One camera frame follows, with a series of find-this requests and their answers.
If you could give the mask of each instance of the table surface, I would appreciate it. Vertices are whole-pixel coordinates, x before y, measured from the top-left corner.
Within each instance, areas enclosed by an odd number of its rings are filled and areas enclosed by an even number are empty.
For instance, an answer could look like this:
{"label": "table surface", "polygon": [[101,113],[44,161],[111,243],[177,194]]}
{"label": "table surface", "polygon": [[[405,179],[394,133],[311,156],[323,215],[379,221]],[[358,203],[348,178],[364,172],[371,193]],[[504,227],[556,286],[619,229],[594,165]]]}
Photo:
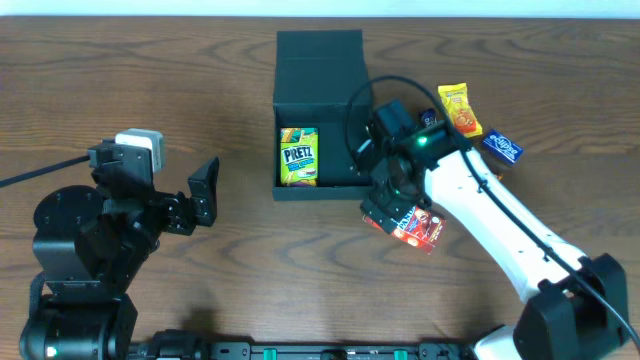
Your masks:
{"label": "table surface", "polygon": [[[522,311],[453,218],[425,255],[370,228],[357,201],[271,195],[276,32],[363,29],[370,76],[466,82],[473,109],[525,149],[504,179],[543,222],[624,266],[640,326],[640,22],[510,19],[0,19],[0,178],[82,155],[127,128],[161,131],[156,188],[221,159],[219,216],[163,235],[128,293],[134,339],[165,328],[255,341],[471,338]],[[379,102],[403,97],[376,87]],[[38,202],[79,165],[0,190],[0,358],[18,357]],[[611,358],[634,359],[627,346]]]}

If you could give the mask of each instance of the black box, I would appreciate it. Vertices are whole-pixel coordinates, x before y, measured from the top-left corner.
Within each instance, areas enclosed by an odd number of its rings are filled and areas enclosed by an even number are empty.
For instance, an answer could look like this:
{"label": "black box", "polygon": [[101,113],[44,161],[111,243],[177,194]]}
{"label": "black box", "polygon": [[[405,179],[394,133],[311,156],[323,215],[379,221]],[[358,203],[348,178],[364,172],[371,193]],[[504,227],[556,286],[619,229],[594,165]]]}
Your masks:
{"label": "black box", "polygon": [[[273,199],[363,199],[371,181],[351,169],[343,130],[349,98],[369,80],[362,31],[281,31],[277,47]],[[367,89],[353,103],[347,131],[352,149],[368,139],[365,125],[371,102]],[[288,127],[318,129],[317,187],[280,183],[280,128]]]}

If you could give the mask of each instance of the black cable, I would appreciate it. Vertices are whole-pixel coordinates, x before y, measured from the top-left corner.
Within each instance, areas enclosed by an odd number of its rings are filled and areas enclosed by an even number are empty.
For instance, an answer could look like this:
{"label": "black cable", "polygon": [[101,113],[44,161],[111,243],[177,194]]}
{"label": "black cable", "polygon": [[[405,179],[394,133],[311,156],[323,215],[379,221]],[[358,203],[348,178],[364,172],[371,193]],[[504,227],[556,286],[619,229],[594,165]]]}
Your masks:
{"label": "black cable", "polygon": [[[411,86],[415,87],[422,94],[424,94],[427,98],[429,98],[429,100],[433,103],[433,105],[436,107],[436,109],[442,114],[442,116],[444,117],[444,121],[447,124],[446,126],[451,131],[458,131],[453,126],[453,123],[451,122],[451,119],[449,118],[449,114],[447,113],[447,110],[444,108],[444,105],[442,104],[442,102],[437,100],[433,96],[431,91],[429,91],[427,88],[425,88],[424,86],[420,85],[416,81],[411,80],[409,78],[405,78],[403,76],[397,76],[397,75],[380,76],[380,77],[373,78],[373,79],[369,80],[367,83],[365,83],[360,88],[358,88],[356,90],[356,92],[354,92],[354,95],[351,96],[351,99],[349,99],[349,103],[347,104],[348,108],[347,108],[347,118],[345,119],[345,140],[347,140],[346,141],[347,149],[349,150],[349,153],[351,154],[352,158],[354,158],[354,156],[353,156],[353,152],[351,150],[351,147],[349,146],[349,142],[348,142],[348,139],[347,139],[347,136],[346,136],[346,128],[347,128],[346,123],[349,120],[349,112],[351,110],[351,106],[352,106],[353,100],[355,100],[355,98],[360,94],[360,92],[362,92],[363,89],[371,86],[374,83],[377,83],[377,82],[380,82],[380,81],[385,81],[385,80],[395,80],[395,81],[399,81],[399,82],[402,82],[402,83],[405,83],[405,84],[408,84],[408,85],[411,85]],[[454,141],[457,142],[457,138],[455,136],[453,137],[453,139],[454,139]],[[587,292],[594,299],[596,299],[596,301],[598,301],[602,306],[604,306],[620,322],[622,327],[625,328],[625,330],[629,334],[629,337],[631,338],[631,340],[635,344],[636,349],[638,350],[638,353],[640,353],[640,337],[638,336],[638,333],[634,330],[633,326],[631,326],[631,324],[627,320],[625,320],[622,317],[622,315],[620,315],[620,313],[618,313],[618,311],[616,309],[614,309],[613,306],[611,306],[611,304],[609,304],[609,302],[605,298],[603,298],[602,295],[600,295],[600,293],[596,289],[594,289],[591,285],[589,285],[589,283],[587,283],[584,279],[582,279],[582,276],[576,270],[574,270],[571,267],[571,265],[569,265],[567,262],[565,262],[555,252],[555,250],[553,250],[553,248],[551,248],[544,241],[542,241],[540,238],[538,238],[536,236],[536,234],[533,233],[533,231],[531,231],[531,229],[529,229],[524,223],[522,223],[522,221],[520,221],[520,219],[518,219],[518,217],[515,216],[511,212],[511,210],[509,210],[509,208],[507,208],[507,206],[504,205],[504,203],[500,199],[498,199],[498,197],[491,191],[491,188],[489,188],[489,186],[488,186],[487,180],[483,179],[480,176],[480,174],[478,174],[476,169],[471,164],[471,161],[469,160],[469,157],[468,157],[467,153],[465,151],[460,151],[460,153],[462,154],[462,159],[464,160],[464,163],[467,165],[467,168],[469,169],[469,172],[471,172],[471,175],[473,176],[473,178],[478,182],[479,189],[481,189],[485,193],[487,193],[487,196],[489,196],[489,198],[494,202],[494,204],[496,204],[496,206],[498,206],[498,208],[500,208],[500,210],[502,210],[502,212],[505,215],[507,215],[507,217],[511,221],[513,221],[513,223],[516,224],[516,226],[518,226],[518,228],[520,228],[520,230],[522,230],[522,232],[524,232],[531,239],[531,241],[533,241],[540,249],[542,249],[542,251],[545,253],[545,255],[547,255],[549,258],[551,258],[553,261],[555,261],[564,271],[566,271],[569,274],[569,276],[572,276],[573,278],[575,278],[576,282],[578,283],[578,285],[580,285],[580,287],[585,292]]]}
{"label": "black cable", "polygon": [[89,155],[85,155],[85,156],[81,156],[75,159],[70,159],[67,161],[63,161],[61,163],[58,164],[54,164],[51,166],[47,166],[47,167],[43,167],[42,169],[38,169],[38,170],[34,170],[34,171],[30,171],[28,173],[24,173],[18,176],[14,176],[12,178],[8,178],[5,180],[0,180],[0,188],[3,188],[5,186],[9,186],[9,185],[13,185],[15,183],[18,183],[20,181],[25,181],[25,180],[29,180],[29,179],[33,179],[34,177],[40,176],[40,175],[44,175],[44,174],[48,174],[50,172],[54,172],[56,170],[60,170],[60,169],[64,169],[66,167],[75,165],[75,164],[79,164],[81,162],[85,162],[85,161],[89,161]]}

